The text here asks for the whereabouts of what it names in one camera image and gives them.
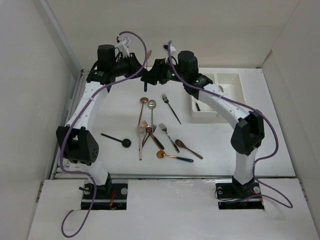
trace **white wall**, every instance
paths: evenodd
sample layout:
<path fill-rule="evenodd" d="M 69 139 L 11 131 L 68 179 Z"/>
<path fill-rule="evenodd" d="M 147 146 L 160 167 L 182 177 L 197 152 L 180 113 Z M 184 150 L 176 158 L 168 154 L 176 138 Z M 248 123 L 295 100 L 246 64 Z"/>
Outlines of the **white wall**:
<path fill-rule="evenodd" d="M 152 56 L 164 58 L 172 40 L 201 67 L 261 66 L 299 0 L 48 0 L 81 65 L 97 60 L 98 45 L 131 30 Z M 143 59 L 138 40 L 130 50 Z"/>
<path fill-rule="evenodd" d="M 0 239 L 28 236 L 71 71 L 31 0 L 0 1 Z"/>
<path fill-rule="evenodd" d="M 301 0 L 262 69 L 320 233 L 319 13 L 319 0 Z"/>

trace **black spoon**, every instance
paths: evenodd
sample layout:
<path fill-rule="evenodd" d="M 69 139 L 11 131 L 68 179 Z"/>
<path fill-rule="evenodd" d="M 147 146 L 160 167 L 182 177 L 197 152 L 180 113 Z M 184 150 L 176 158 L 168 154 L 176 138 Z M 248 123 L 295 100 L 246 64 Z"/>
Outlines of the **black spoon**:
<path fill-rule="evenodd" d="M 102 136 L 104 136 L 104 137 L 106 137 L 106 138 L 109 138 L 109 139 L 112 139 L 112 140 L 115 140 L 115 141 L 121 143 L 121 144 L 122 144 L 122 147 L 124 147 L 124 148 L 126 148 L 126 149 L 131 146 L 131 141 L 130 141 L 128 138 L 125 138 L 125 139 L 123 139 L 123 140 L 121 141 L 121 140 L 116 139 L 116 138 L 114 138 L 114 137 L 112 137 L 112 136 L 108 136 L 108 135 L 106 135 L 106 134 L 104 134 L 104 133 L 100 133 L 100 135 L 102 135 Z"/>

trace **bolt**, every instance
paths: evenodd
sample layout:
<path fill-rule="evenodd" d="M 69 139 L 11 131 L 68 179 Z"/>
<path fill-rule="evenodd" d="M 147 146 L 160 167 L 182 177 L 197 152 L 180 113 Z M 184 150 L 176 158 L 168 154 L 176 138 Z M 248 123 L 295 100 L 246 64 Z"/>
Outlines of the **bolt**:
<path fill-rule="evenodd" d="M 223 194 L 223 193 L 224 193 L 224 192 L 223 192 L 223 188 L 220 187 L 220 186 L 216 189 L 216 192 L 217 192 L 218 194 Z"/>
<path fill-rule="evenodd" d="M 126 189 L 125 187 L 121 189 L 122 195 L 126 195 L 127 193 L 128 193 L 128 189 Z"/>
<path fill-rule="evenodd" d="M 253 191 L 254 191 L 256 194 L 261 193 L 260 187 L 258 187 L 258 186 L 255 186 L 255 187 L 253 188 Z"/>

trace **copper spoon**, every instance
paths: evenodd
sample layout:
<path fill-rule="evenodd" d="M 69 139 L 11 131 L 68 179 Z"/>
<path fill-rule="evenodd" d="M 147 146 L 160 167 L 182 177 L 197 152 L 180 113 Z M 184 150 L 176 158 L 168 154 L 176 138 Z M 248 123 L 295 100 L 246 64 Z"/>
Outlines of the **copper spoon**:
<path fill-rule="evenodd" d="M 163 159 L 164 157 L 170 157 L 170 158 L 174 158 L 174 159 L 179 159 L 182 161 L 186 161 L 189 163 L 193 163 L 194 161 L 190 158 L 185 158 L 185 157 L 180 157 L 180 156 L 171 156 L 171 155 L 167 155 L 164 151 L 158 151 L 156 153 L 156 156 L 158 157 L 158 159 Z"/>
<path fill-rule="evenodd" d="M 204 159 L 201 155 L 199 155 L 198 153 L 192 151 L 191 149 L 187 148 L 186 145 L 179 139 L 175 140 L 175 144 L 180 147 L 180 148 L 183 148 L 183 149 L 187 149 L 189 150 L 191 153 L 193 153 L 194 155 L 196 155 L 198 158 L 200 159 Z"/>
<path fill-rule="evenodd" d="M 144 110 L 144 105 L 145 105 L 145 103 L 147 103 L 148 101 L 149 101 L 149 99 L 148 99 L 147 97 L 142 97 L 142 98 L 140 98 L 140 102 L 142 103 L 142 107 L 141 107 L 141 112 L 140 112 L 138 127 L 140 126 L 141 117 L 142 117 L 142 111 Z"/>

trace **cable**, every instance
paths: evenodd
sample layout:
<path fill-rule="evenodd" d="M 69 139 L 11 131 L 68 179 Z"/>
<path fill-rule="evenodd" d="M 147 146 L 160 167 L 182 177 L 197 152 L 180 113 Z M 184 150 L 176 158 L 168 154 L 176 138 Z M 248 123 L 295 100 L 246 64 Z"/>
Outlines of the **cable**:
<path fill-rule="evenodd" d="M 177 65 L 178 64 L 177 59 L 174 56 L 171 56 L 171 58 L 174 60 L 175 65 Z"/>
<path fill-rule="evenodd" d="M 218 194 L 217 194 L 217 190 L 214 191 L 214 197 L 220 201 L 231 201 L 233 200 L 234 198 L 229 198 L 229 199 L 220 199 L 218 198 Z"/>
<path fill-rule="evenodd" d="M 69 170 L 66 170 L 65 167 L 64 167 L 64 164 L 63 164 L 63 161 L 64 161 L 64 158 L 63 158 L 63 153 L 65 151 L 65 147 L 66 147 L 66 144 L 67 144 L 67 140 L 68 140 L 68 137 L 73 129 L 73 127 L 75 126 L 76 122 L 79 120 L 79 118 L 81 117 L 81 115 L 84 113 L 84 111 L 86 110 L 86 108 L 90 105 L 90 103 L 92 102 L 92 100 L 94 99 L 94 97 L 100 92 L 102 91 L 103 89 L 105 88 L 108 88 L 108 87 L 111 87 L 112 85 L 115 85 L 115 84 L 120 84 L 120 83 L 123 83 L 124 81 L 127 81 L 131 78 L 133 78 L 134 76 L 138 75 L 142 69 L 144 68 L 146 62 L 147 62 L 147 46 L 145 44 L 145 42 L 143 41 L 143 39 L 136 33 L 132 32 L 132 31 L 122 31 L 118 34 L 117 36 L 117 40 L 119 38 L 120 35 L 122 34 L 132 34 L 134 36 L 136 36 L 142 43 L 143 45 L 143 48 L 144 48 L 144 61 L 143 61 L 143 64 L 141 65 L 141 67 L 139 68 L 139 70 L 132 74 L 131 76 L 129 77 L 126 77 L 124 79 L 121 79 L 119 81 L 115 81 L 115 82 L 112 82 L 112 83 L 109 83 L 107 85 L 104 85 L 102 87 L 100 87 L 97 91 L 95 91 L 94 94 L 92 94 L 91 98 L 88 100 L 88 102 L 86 103 L 86 105 L 83 107 L 83 109 L 79 112 L 79 114 L 76 116 L 76 118 L 74 119 L 73 123 L 71 123 L 71 125 L 69 126 L 69 129 L 68 131 L 66 132 L 66 135 L 63 139 L 63 143 L 61 145 L 61 150 L 60 150 L 60 157 L 59 157 L 59 164 L 60 164 L 60 168 L 61 170 L 64 172 L 64 173 L 67 173 L 67 174 L 84 174 L 86 175 L 89 179 L 91 179 L 92 183 L 93 183 L 93 186 L 94 186 L 94 191 L 93 191 L 93 197 L 92 197 L 92 202 L 90 204 L 90 207 L 88 209 L 88 212 L 86 213 L 85 217 L 84 217 L 84 220 L 81 224 L 81 226 L 79 227 L 79 229 L 72 235 L 67 235 L 64 231 L 64 224 L 65 224 L 65 221 L 67 219 L 67 217 L 74 211 L 74 210 L 71 210 L 63 219 L 62 221 L 62 224 L 61 224 L 61 232 L 62 232 L 62 235 L 65 237 L 65 238 L 72 238 L 74 236 L 76 236 L 80 231 L 81 229 L 83 228 L 83 226 L 85 225 L 85 222 L 89 216 L 89 213 L 94 205 L 94 201 L 95 201 L 95 198 L 96 198 L 96 194 L 97 194 L 97 184 L 94 180 L 94 178 L 87 172 L 85 171 L 69 171 Z"/>
<path fill-rule="evenodd" d="M 185 80 L 183 80 L 183 78 L 178 74 L 177 70 L 175 69 L 175 66 L 174 66 L 174 64 L 173 64 L 173 62 L 172 62 L 172 58 L 171 58 L 170 47 L 168 47 L 168 55 L 169 55 L 168 60 L 169 60 L 169 63 L 170 63 L 170 65 L 171 65 L 171 68 L 172 68 L 173 72 L 175 73 L 176 77 L 177 77 L 184 85 L 186 85 L 186 86 L 189 87 L 189 88 L 192 88 L 192 89 L 195 89 L 195 90 L 198 90 L 198 91 L 202 91 L 202 92 L 205 92 L 205 93 L 208 93 L 208 94 L 211 94 L 211 95 L 220 97 L 220 98 L 222 98 L 223 100 L 226 100 L 226 101 L 228 101 L 228 102 L 230 102 L 230 103 L 233 103 L 233 104 L 237 104 L 237 105 L 243 106 L 243 107 L 248 108 L 248 109 L 250 109 L 250 110 L 252 110 L 252 111 L 257 111 L 257 112 L 262 116 L 262 118 L 266 121 L 266 123 L 269 125 L 269 127 L 270 127 L 270 129 L 271 129 L 271 131 L 272 131 L 272 134 L 273 134 L 274 140 L 275 140 L 275 149 L 274 149 L 274 152 L 271 153 L 271 154 L 268 155 L 268 156 L 260 157 L 260 158 L 258 158 L 257 160 L 255 160 L 255 161 L 253 162 L 252 175 L 253 175 L 253 179 L 256 180 L 257 183 L 260 183 L 261 185 L 264 185 L 264 186 L 266 186 L 266 187 L 274 190 L 274 191 L 277 192 L 278 194 L 280 194 L 285 200 L 287 200 L 287 202 L 289 203 L 289 205 L 287 205 L 287 204 L 285 204 L 285 203 L 283 203 L 283 202 L 280 202 L 279 200 L 277 200 L 277 199 L 275 199 L 275 198 L 273 198 L 273 197 L 271 197 L 271 196 L 267 196 L 267 195 L 263 195 L 263 194 L 257 194 L 257 195 L 254 195 L 254 196 L 249 196 L 249 197 L 246 197 L 246 198 L 244 198 L 244 199 L 238 199 L 238 200 L 235 200 L 235 201 L 228 201 L 228 203 L 239 203 L 239 202 L 242 202 L 242 201 L 251 199 L 251 198 L 256 198 L 256 197 L 258 197 L 258 196 L 261 196 L 261 197 L 269 198 L 269 199 L 271 199 L 271 200 L 273 200 L 273 201 L 275 201 L 275 202 L 277 202 L 277 203 L 279 203 L 279 204 L 281 204 L 281 205 L 283 205 L 283 206 L 285 206 L 285 207 L 287 207 L 287 208 L 292 209 L 294 206 L 293 206 L 292 202 L 289 200 L 289 198 L 287 198 L 282 192 L 280 192 L 279 190 L 275 189 L 274 187 L 272 187 L 272 186 L 270 186 L 270 185 L 268 185 L 268 184 L 266 184 L 266 183 L 263 183 L 263 182 L 261 182 L 260 180 L 258 180 L 258 178 L 257 178 L 256 175 L 255 175 L 255 170 L 256 170 L 256 164 L 257 164 L 257 162 L 259 162 L 259 161 L 261 161 L 261 160 L 264 160 L 264 159 L 269 159 L 269 158 L 273 157 L 274 155 L 276 155 L 276 153 L 277 153 L 278 150 L 279 150 L 279 139 L 278 139 L 276 130 L 275 130 L 275 128 L 272 126 L 272 124 L 271 124 L 271 122 L 268 120 L 268 118 L 267 118 L 261 111 L 259 111 L 258 109 L 254 109 L 253 107 L 251 107 L 251 106 L 249 106 L 249 105 L 246 105 L 246 104 L 241 103 L 241 102 L 234 101 L 234 100 L 229 99 L 229 98 L 227 98 L 227 97 L 225 97 L 225 96 L 221 96 L 221 95 L 219 95 L 219 94 L 217 94 L 217 93 L 215 93 L 215 92 L 208 91 L 208 90 L 203 89 L 203 88 L 200 88 L 200 87 L 192 86 L 191 84 L 187 83 Z"/>
<path fill-rule="evenodd" d="M 93 64 L 93 66 L 92 66 L 91 70 L 93 70 L 93 69 L 95 69 L 95 68 L 96 68 L 97 63 L 98 63 L 98 61 L 96 61 L 96 62 Z"/>

